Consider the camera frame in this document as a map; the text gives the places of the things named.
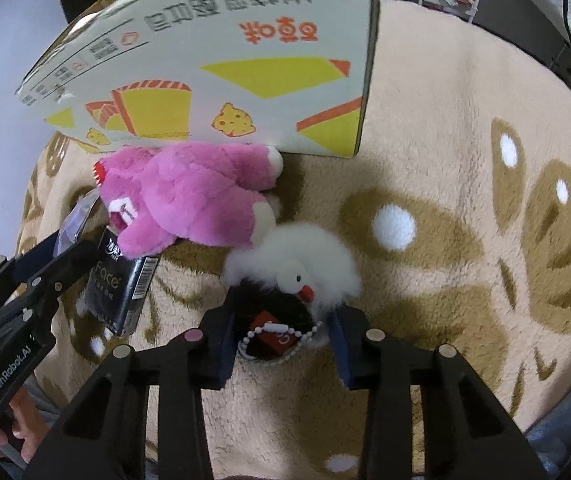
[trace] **plush bird head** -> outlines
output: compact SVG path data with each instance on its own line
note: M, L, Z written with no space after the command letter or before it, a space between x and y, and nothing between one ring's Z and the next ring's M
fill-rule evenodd
M294 295L315 322L361 291L350 251L334 235L304 222L279 225L258 246L233 250L222 278L229 285L249 280Z

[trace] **rug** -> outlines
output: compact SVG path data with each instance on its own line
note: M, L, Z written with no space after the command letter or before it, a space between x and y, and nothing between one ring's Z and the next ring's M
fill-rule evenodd
M57 134L28 186L18 252L59 228L92 186L98 155ZM284 155L280 222L311 221L353 252L374 326L422 348L456 346L526 430L571 387L571 92L517 48L404 2L383 2L360 152ZM92 216L97 236L105 212ZM162 254L136 349L165 344L221 304L226 250ZM77 283L38 367L60 406L124 340L86 312ZM413 394L414 468L424 459ZM152 391L147 452L156 455ZM204 392L217 479L355 478L367 394L343 389L329 348L275 368L237 359Z

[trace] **pink stuffed bear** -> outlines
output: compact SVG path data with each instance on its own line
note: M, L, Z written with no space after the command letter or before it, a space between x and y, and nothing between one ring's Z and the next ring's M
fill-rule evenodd
M179 238L251 246L276 224L259 193L276 185L283 158L272 147L183 142L161 150L126 146L94 165L110 222L127 258Z

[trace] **cardboard box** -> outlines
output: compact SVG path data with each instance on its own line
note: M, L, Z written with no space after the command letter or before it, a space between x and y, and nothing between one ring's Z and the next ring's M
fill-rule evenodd
M90 152L186 139L358 151L379 0L101 0L21 101Z

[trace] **red beak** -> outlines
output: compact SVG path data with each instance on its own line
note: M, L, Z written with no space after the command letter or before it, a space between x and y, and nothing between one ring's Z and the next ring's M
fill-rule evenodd
M96 181L96 184L98 186L103 184L103 181L105 180L105 168L103 167L103 164L96 162L92 168L92 173L94 174L94 180Z
M312 301L314 301L314 291L312 290L312 287L305 285L299 291L299 298L301 298L303 303L312 303Z

